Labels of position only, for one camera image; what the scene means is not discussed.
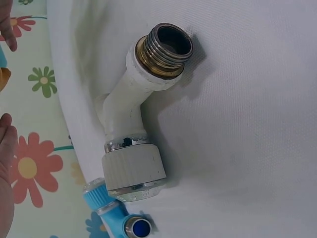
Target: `threaded connector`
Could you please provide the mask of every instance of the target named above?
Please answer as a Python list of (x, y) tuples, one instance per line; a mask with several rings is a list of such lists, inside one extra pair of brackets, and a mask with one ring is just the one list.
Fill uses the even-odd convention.
[(173, 79), (184, 70), (184, 63), (193, 54), (190, 37), (179, 27), (160, 23), (142, 37), (135, 47), (139, 64), (149, 73)]

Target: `white fabric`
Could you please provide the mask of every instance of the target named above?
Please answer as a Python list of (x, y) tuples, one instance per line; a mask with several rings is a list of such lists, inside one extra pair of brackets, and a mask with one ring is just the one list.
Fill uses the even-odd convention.
[(316, 237), (316, 0), (87, 1), (48, 7), (84, 173), (102, 175), (104, 154), (90, 98), (112, 90), (132, 42), (174, 23), (193, 37), (194, 56), (182, 82), (143, 106), (169, 184), (129, 210), (151, 215), (155, 237)]

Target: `flower pattern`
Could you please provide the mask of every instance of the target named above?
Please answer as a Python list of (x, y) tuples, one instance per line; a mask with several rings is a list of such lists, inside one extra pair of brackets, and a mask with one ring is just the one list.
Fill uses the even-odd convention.
[(89, 238), (110, 238), (106, 228), (96, 212), (91, 213), (91, 220), (86, 220), (87, 231), (90, 232)]
[(43, 199), (38, 189), (56, 192), (58, 182), (51, 172), (58, 172), (63, 167), (63, 161), (59, 155), (50, 155), (54, 150), (54, 144), (50, 140), (40, 142), (37, 133), (29, 134), (28, 143), (23, 136), (19, 137), (19, 143), (11, 166), (11, 184), (13, 186), (14, 203), (22, 203), (29, 190), (32, 203), (35, 207), (43, 206)]
[(42, 88), (42, 92), (44, 97), (50, 98), (52, 92), (57, 93), (57, 88), (53, 84), (55, 82), (54, 70), (50, 70), (49, 67), (44, 67), (42, 71), (41, 68), (33, 68), (34, 74), (29, 75), (29, 81), (37, 81), (37, 83), (33, 86), (32, 90), (34, 92), (38, 91)]
[(79, 163), (74, 162), (71, 164), (73, 171), (71, 172), (72, 177), (75, 179), (77, 185), (85, 185), (86, 181), (83, 172), (80, 169)]
[[(11, 18), (10, 23), (16, 38), (22, 36), (22, 32), (20, 28), (22, 28), (25, 31), (31, 31), (30, 25), (35, 25), (35, 21), (27, 20), (27, 18), (30, 18), (30, 17), (31, 16), (21, 16), (21, 17)], [(4, 37), (2, 35), (0, 36), (0, 41), (4, 41)]]
[(27, 5), (27, 4), (32, 3), (32, 2), (33, 2), (33, 0), (19, 0), (19, 3), (21, 5)]

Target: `elbow pipe fitting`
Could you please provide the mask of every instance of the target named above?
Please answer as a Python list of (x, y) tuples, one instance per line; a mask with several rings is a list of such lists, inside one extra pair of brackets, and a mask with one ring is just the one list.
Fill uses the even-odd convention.
[(140, 106), (152, 92), (177, 83), (192, 54), (190, 37), (168, 23), (155, 26), (132, 45), (127, 71), (98, 113), (106, 134), (102, 164), (109, 196), (123, 202), (141, 200), (157, 195), (166, 183), (159, 150), (148, 140)]
[(141, 215), (128, 215), (119, 201), (109, 197), (104, 178), (86, 184), (83, 197), (115, 238), (146, 238), (150, 235), (151, 223)]

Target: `blue plastic fitting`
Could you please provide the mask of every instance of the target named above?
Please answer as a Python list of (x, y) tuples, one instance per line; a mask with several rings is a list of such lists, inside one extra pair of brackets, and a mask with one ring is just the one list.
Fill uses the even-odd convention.
[(141, 215), (128, 215), (121, 202), (108, 196), (104, 178), (86, 184), (83, 197), (115, 238), (146, 238), (150, 235), (151, 223)]
[(7, 66), (7, 61), (0, 45), (0, 68), (6, 68), (6, 66)]

